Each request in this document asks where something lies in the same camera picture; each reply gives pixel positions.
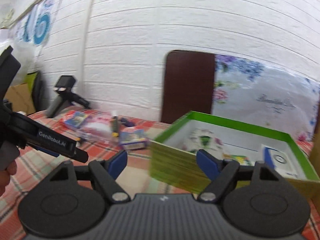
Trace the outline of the person left hand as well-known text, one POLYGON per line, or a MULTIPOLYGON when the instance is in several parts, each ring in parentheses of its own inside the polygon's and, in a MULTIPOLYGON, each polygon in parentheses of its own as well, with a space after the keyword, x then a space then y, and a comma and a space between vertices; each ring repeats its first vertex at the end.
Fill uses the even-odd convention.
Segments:
POLYGON ((16 173, 16 161, 13 161, 5 170, 0 172, 0 196, 5 193, 5 189, 10 183, 11 176, 14 176, 16 173))

